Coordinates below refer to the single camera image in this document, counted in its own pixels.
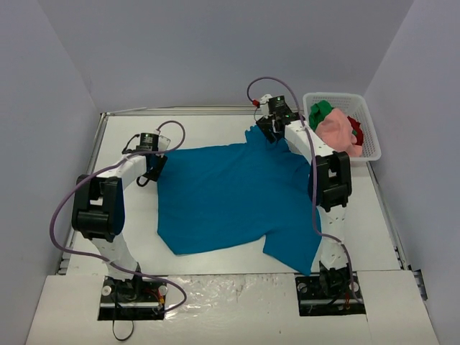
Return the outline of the blue t shirt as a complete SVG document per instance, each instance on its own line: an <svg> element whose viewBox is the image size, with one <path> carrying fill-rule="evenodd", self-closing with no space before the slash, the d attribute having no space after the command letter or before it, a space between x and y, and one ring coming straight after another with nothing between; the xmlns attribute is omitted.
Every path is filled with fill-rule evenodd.
<svg viewBox="0 0 460 345"><path fill-rule="evenodd" d="M252 127L243 143L171 152L157 183L157 233L176 255L264 239L262 251L309 275L320 244L310 165Z"/></svg>

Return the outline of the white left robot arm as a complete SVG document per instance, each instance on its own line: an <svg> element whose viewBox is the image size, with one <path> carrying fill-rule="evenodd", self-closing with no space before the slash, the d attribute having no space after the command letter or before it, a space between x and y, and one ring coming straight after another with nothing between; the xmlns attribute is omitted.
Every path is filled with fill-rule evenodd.
<svg viewBox="0 0 460 345"><path fill-rule="evenodd" d="M107 258L108 276L120 281L119 292L127 300L141 298L145 283L134 275L140 266L122 235L124 190L131 183L144 187L150 181L158 181L167 162L164 151L170 144L158 130L135 137L139 144L134 149L122 150L120 166L98 174L75 192L71 220L73 229Z"/></svg>

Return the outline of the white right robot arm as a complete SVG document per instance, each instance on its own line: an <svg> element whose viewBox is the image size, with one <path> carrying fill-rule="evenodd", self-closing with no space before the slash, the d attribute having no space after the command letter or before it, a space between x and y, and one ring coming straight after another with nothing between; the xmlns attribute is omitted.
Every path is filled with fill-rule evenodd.
<svg viewBox="0 0 460 345"><path fill-rule="evenodd" d="M321 237L318 286L324 295L334 297L353 280L344 236L352 192L350 158L320 139L305 117L290 109L284 96L266 94L251 103L262 112L256 125L266 139L270 143L284 140L310 164L308 196L313 207L313 230Z"/></svg>

